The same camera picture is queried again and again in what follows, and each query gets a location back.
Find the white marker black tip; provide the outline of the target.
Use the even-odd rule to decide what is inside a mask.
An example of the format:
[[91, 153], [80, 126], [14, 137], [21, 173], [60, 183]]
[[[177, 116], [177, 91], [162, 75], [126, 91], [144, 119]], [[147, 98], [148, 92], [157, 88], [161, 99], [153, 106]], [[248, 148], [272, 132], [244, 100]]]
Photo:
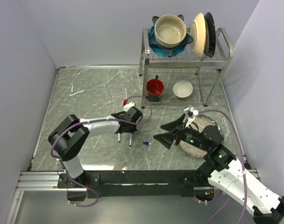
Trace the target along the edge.
[[129, 136], [129, 147], [132, 146], [132, 133], [130, 133], [130, 136]]

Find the white marker long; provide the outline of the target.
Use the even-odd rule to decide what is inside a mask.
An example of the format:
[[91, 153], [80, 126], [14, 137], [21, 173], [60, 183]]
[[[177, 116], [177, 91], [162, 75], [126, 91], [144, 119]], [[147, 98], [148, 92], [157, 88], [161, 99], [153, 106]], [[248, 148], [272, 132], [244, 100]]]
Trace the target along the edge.
[[77, 91], [77, 92], [71, 93], [71, 94], [69, 94], [69, 97], [73, 97], [73, 96], [79, 95], [81, 93], [84, 93], [85, 91], [86, 90], [81, 90], [81, 91]]

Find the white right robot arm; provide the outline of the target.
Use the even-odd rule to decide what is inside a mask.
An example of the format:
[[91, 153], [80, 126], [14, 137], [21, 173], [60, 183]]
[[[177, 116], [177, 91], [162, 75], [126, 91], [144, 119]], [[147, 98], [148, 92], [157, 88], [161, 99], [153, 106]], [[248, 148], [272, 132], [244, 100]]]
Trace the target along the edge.
[[212, 185], [243, 205], [257, 224], [278, 224], [284, 217], [284, 196], [272, 192], [254, 177], [244, 163], [223, 145], [218, 126], [209, 125], [199, 132], [182, 115], [161, 126], [165, 133], [154, 139], [169, 149], [181, 142], [206, 151], [204, 163], [197, 169], [197, 182]]

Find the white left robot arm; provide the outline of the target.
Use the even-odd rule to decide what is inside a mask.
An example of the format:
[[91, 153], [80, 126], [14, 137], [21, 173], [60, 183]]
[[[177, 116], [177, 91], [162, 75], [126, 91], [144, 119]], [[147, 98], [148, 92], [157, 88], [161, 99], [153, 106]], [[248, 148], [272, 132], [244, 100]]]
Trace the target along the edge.
[[79, 119], [67, 116], [49, 135], [48, 141], [69, 173], [69, 183], [81, 187], [85, 182], [85, 171], [78, 154], [87, 138], [105, 135], [133, 133], [143, 113], [135, 106], [99, 119]]

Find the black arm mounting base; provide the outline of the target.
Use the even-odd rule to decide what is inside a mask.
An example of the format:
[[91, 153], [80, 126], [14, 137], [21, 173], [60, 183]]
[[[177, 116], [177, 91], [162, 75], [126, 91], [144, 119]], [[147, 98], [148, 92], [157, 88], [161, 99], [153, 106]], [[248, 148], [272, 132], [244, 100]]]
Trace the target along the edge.
[[85, 198], [114, 196], [174, 196], [195, 197], [209, 203], [218, 196], [205, 176], [196, 170], [99, 170], [86, 171], [84, 178], [77, 180], [90, 187], [80, 192], [66, 173], [59, 175], [57, 186], [67, 189], [67, 198], [76, 202]]

